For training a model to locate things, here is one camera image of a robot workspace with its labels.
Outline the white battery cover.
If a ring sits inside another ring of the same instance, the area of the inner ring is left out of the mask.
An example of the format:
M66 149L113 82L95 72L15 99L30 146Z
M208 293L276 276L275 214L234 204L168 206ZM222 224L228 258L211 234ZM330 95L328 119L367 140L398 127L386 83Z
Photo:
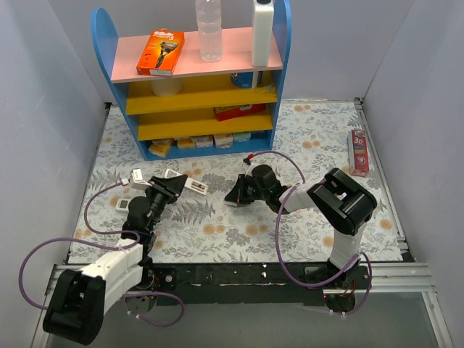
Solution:
M230 202L230 201L226 201L226 200L224 200L224 204L228 205L230 207L240 207L241 206L241 204L239 202Z

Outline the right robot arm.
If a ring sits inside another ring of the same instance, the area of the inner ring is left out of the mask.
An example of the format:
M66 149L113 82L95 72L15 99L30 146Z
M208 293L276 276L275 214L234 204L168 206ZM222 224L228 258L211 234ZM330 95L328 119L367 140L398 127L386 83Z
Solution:
M264 201L277 214L276 253L282 270L291 281L309 289L330 283L341 289L354 280L353 269L359 262L362 234L377 207L374 195L336 167L314 185L301 183L285 186L277 179L271 166L252 165L245 174L238 176L224 203L241 207L257 200ZM328 277L316 283L304 283L293 277L285 266L279 232L283 215L312 207L318 208L334 228L334 237L328 265L324 269Z

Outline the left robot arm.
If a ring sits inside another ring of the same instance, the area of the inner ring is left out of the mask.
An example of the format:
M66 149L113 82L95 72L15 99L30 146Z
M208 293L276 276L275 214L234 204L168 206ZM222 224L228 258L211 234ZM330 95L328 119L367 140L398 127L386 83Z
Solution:
M80 270L65 270L58 277L43 330L49 334L89 345L98 335L104 315L131 290L140 297L177 296L167 292L165 274L155 269L149 256L156 235L154 228L167 205L181 195L187 175L151 177L145 181L140 170L132 170L122 185L144 192L126 203L127 218L116 246Z

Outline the white remote control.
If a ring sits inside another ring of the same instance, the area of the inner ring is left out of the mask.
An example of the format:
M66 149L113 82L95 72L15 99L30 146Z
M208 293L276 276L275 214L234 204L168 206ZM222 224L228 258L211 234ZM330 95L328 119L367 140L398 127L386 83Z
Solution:
M165 173L164 173L164 178L174 178L174 177L178 177L178 176L181 176L180 173L174 171L174 170L171 170L171 169L166 169ZM184 187L190 191L193 191L197 194L201 194L203 196L206 196L207 195L207 190L208 190L208 186L200 181L196 181L190 177L188 177L186 179L186 182L184 184Z

